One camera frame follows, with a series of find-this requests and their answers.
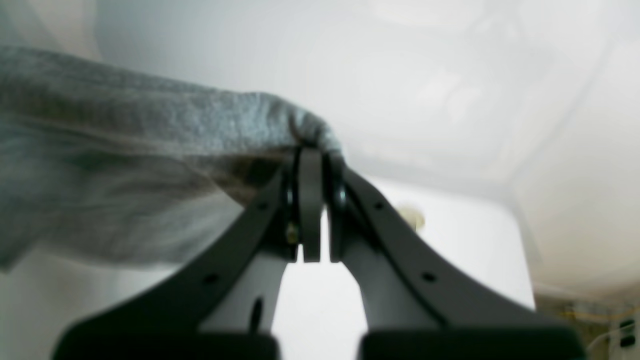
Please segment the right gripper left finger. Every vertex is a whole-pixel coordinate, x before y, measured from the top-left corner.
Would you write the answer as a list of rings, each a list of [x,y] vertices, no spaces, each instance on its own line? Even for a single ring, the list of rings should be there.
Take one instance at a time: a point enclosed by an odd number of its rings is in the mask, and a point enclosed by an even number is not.
[[[323,157],[300,148],[212,246],[155,287],[66,331],[55,360],[279,360],[282,276],[321,258]]]

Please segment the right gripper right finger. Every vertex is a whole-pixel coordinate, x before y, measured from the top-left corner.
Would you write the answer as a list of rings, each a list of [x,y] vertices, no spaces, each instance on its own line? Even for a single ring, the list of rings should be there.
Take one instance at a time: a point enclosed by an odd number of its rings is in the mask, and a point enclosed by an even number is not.
[[[359,360],[583,360],[569,326],[466,275],[338,153],[323,155],[329,253],[359,286]]]

